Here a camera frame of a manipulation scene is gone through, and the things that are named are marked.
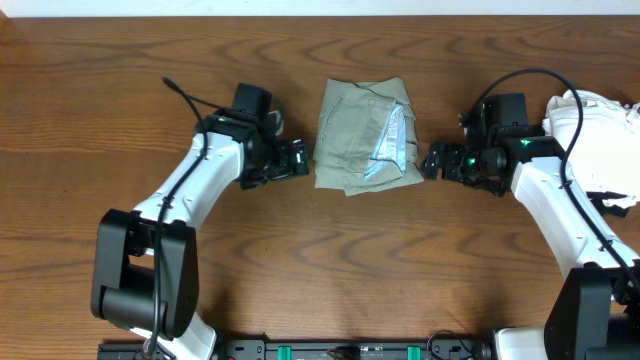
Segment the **grey-green cotton shorts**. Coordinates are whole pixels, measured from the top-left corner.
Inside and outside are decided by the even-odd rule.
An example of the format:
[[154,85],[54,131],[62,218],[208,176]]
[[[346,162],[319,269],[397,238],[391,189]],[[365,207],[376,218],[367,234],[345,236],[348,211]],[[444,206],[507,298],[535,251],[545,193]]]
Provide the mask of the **grey-green cotton shorts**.
[[398,77],[329,79],[313,151],[315,186],[353,196],[421,183],[415,121]]

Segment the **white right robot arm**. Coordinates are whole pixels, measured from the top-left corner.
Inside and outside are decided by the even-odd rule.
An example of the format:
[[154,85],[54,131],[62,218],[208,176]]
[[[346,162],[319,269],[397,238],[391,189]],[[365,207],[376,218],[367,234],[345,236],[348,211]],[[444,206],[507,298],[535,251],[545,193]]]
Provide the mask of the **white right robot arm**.
[[604,221],[552,137],[510,138],[497,146],[433,143],[421,164],[443,178],[497,196],[511,192],[552,250],[563,287],[542,326],[492,335],[495,359],[636,359],[639,256]]

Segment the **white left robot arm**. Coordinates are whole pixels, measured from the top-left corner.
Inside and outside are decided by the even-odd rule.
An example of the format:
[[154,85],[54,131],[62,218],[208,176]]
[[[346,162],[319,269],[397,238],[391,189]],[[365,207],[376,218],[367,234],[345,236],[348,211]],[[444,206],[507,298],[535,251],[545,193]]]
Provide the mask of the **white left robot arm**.
[[215,359],[217,333],[196,312],[196,236],[223,191],[306,176],[303,140],[280,127],[212,114],[154,194],[126,212],[111,209],[97,231],[90,308],[94,317],[144,341],[102,359]]

